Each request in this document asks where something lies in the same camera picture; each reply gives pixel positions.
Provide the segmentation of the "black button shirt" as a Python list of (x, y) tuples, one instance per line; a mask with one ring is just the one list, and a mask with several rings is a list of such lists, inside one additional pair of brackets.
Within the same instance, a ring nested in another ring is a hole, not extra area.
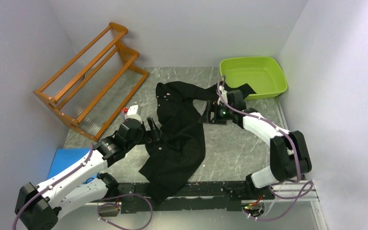
[(172, 81), (155, 88), (161, 139), (145, 146), (149, 158), (139, 172), (149, 181), (145, 191), (155, 205), (176, 194), (202, 164), (206, 144), (194, 100), (217, 101), (217, 85), (201, 88)]

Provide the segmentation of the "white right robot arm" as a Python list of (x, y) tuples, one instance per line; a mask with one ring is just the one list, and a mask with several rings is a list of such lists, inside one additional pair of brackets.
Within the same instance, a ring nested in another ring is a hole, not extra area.
[(284, 182), (312, 170), (305, 137), (300, 131), (289, 131), (275, 125), (257, 110), (247, 108), (240, 90), (218, 90), (218, 99), (209, 100), (199, 121), (204, 124), (226, 125), (232, 121), (269, 146), (269, 165), (247, 176), (250, 181), (244, 192), (251, 199), (262, 194), (263, 188)]

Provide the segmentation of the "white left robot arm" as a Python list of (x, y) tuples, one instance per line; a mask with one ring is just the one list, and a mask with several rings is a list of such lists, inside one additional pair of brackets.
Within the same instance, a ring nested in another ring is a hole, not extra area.
[(21, 187), (12, 229), (21, 221), (28, 230), (50, 230), (58, 220), (79, 207), (96, 200), (117, 206), (117, 200), (134, 196), (104, 171), (123, 159), (136, 145), (155, 144), (161, 131), (151, 117), (147, 130), (141, 119), (128, 118), (114, 134), (92, 145), (89, 151), (59, 174)]

